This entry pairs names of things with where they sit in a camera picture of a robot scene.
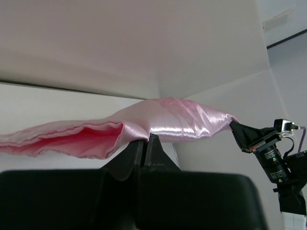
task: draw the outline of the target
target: purple cable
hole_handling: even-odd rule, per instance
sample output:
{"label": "purple cable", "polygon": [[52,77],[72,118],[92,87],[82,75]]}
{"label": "purple cable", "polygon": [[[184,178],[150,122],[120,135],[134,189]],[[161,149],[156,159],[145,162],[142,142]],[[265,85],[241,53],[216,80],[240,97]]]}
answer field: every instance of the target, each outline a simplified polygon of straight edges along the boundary
{"label": "purple cable", "polygon": [[305,139],[305,135],[306,135],[306,127],[301,126],[300,129],[303,130],[303,135],[302,135],[301,141],[299,142],[298,152],[301,152],[303,142],[304,142],[304,139]]}

